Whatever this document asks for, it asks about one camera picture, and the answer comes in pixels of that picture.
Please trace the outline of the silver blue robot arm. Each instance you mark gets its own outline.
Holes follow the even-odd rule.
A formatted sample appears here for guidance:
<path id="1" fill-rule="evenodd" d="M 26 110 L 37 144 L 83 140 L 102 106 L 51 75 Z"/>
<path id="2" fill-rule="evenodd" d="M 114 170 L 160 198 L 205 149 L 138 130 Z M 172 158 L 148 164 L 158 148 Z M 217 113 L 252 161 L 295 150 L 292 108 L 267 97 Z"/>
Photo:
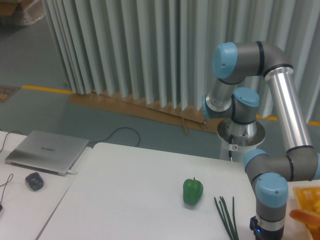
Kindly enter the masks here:
<path id="1" fill-rule="evenodd" d="M 256 214 L 249 227 L 258 240 L 279 240 L 285 227 L 288 182 L 320 178 L 320 155 L 314 150 L 293 81 L 294 68 L 277 46 L 268 42 L 226 42 L 215 49 L 212 91 L 202 97 L 206 119 L 224 118 L 247 127 L 256 120 L 259 105 L 251 96 L 237 94 L 246 77 L 262 76 L 276 107 L 286 155 L 269 157 L 261 149 L 243 159 L 256 199 Z"/>

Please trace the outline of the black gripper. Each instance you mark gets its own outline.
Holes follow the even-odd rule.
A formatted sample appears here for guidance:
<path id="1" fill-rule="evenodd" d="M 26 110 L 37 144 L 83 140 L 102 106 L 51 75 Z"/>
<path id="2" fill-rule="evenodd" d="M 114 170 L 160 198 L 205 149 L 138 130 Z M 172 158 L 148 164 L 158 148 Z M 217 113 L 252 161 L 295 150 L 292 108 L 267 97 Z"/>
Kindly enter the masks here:
<path id="1" fill-rule="evenodd" d="M 249 228 L 256 240 L 280 240 L 284 234 L 284 218 L 279 221 L 267 221 L 253 216 Z"/>

